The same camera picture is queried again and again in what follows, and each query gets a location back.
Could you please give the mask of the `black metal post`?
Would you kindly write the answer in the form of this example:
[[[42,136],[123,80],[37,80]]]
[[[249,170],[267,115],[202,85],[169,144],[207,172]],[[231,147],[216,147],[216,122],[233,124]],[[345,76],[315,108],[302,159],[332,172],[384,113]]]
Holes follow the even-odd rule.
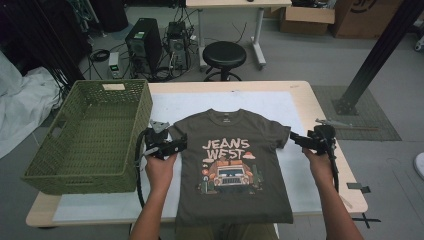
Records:
[[[357,114],[355,105],[360,97],[422,11],[424,11],[424,0],[402,0],[344,94],[333,101],[338,115]]]

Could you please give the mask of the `open cardboard box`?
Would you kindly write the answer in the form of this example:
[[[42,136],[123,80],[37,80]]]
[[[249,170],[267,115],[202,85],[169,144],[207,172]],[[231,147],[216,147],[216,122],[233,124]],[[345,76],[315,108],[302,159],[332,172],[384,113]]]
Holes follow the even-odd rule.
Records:
[[[280,16],[283,33],[324,35],[335,23],[335,10],[328,8],[286,7]]]

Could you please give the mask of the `green woven basket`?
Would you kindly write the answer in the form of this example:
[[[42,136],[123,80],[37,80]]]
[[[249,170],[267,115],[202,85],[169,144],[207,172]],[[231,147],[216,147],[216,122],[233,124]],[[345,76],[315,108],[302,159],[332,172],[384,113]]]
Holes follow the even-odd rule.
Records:
[[[146,80],[75,82],[22,180],[49,195],[133,192],[152,107]]]

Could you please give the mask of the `small white power device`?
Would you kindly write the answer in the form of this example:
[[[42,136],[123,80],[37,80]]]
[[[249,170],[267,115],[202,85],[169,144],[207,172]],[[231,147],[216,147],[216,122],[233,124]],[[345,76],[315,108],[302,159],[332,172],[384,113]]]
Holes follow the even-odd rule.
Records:
[[[108,66],[111,73],[111,76],[114,79],[121,77],[121,67],[119,61],[119,53],[111,52],[109,55]]]

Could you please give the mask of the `dark curtain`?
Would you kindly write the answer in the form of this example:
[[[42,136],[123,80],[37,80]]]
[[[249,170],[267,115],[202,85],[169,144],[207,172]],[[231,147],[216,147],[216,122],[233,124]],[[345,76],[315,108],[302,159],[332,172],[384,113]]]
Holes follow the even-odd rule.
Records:
[[[84,80],[80,61],[91,47],[67,0],[0,0],[27,50],[63,85]]]

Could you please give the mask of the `white round object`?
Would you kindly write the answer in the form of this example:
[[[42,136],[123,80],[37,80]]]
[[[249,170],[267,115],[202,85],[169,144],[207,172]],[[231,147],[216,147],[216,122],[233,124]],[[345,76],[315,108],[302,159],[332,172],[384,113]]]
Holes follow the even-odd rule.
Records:
[[[424,181],[424,152],[418,154],[415,157],[413,164],[414,164],[415,171],[420,176],[420,178]]]

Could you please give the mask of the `person's left hand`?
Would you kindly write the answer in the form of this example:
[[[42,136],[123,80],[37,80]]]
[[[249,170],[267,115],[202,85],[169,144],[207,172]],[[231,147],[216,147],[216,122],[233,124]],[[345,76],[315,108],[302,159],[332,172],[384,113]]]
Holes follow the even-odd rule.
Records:
[[[147,157],[146,173],[153,193],[167,194],[173,178],[173,168],[177,154],[173,154],[165,160],[153,156]]]

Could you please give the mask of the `person's olive pants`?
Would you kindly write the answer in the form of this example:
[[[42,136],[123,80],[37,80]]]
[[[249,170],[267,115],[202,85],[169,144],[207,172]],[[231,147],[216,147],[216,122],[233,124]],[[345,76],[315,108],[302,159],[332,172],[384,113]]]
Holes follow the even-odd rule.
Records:
[[[175,240],[279,240],[271,223],[177,227]]]

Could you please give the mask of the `black tape strip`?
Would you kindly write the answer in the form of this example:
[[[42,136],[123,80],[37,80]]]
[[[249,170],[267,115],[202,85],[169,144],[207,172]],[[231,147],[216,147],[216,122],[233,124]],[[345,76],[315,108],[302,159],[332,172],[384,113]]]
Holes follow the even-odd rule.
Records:
[[[370,193],[369,186],[363,186],[361,183],[346,183],[348,189],[360,190],[363,194]]]

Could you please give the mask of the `large cardboard box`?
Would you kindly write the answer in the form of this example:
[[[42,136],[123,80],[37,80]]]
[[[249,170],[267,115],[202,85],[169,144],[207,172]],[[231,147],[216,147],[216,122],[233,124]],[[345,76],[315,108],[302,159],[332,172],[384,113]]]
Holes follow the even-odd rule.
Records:
[[[404,0],[337,0],[335,38],[378,39]]]

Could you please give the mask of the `open computer tower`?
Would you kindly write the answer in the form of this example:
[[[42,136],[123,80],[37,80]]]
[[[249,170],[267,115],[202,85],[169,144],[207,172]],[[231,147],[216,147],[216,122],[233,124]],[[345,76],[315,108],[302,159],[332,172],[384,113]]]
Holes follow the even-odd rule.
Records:
[[[187,70],[187,31],[184,22],[170,22],[167,30],[168,46],[171,53],[172,66],[175,69]]]

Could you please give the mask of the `dark olive printed t-shirt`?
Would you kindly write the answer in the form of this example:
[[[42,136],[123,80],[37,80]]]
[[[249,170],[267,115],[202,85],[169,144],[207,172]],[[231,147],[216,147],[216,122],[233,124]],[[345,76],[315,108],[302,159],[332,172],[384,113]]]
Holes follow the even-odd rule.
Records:
[[[244,109],[209,109],[175,122],[182,151],[177,223],[292,223],[277,156],[291,128]]]

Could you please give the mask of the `black round stool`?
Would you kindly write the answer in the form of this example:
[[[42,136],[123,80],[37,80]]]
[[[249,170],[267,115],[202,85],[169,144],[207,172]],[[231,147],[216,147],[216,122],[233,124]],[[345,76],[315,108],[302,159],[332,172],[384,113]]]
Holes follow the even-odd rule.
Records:
[[[247,53],[237,43],[217,41],[205,47],[202,58],[209,66],[209,69],[206,71],[205,82],[212,82],[212,77],[215,75],[219,75],[221,81],[229,81],[231,76],[240,81],[241,78],[231,73],[231,70],[245,63]]]

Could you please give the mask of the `black computer tower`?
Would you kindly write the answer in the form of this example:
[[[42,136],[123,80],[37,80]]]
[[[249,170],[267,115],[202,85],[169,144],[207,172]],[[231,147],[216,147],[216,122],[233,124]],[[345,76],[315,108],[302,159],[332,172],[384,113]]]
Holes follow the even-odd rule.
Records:
[[[162,55],[161,38],[157,20],[139,18],[125,38],[133,72],[154,73]]]

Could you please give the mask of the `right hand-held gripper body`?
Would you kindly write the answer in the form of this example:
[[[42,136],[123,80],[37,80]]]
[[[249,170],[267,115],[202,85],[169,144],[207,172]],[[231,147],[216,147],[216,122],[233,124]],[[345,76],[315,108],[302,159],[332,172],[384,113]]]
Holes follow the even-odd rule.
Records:
[[[307,132],[307,136],[314,141],[318,155],[327,153],[333,156],[336,148],[336,128],[350,129],[352,125],[332,119],[316,119],[316,122],[317,125]]]

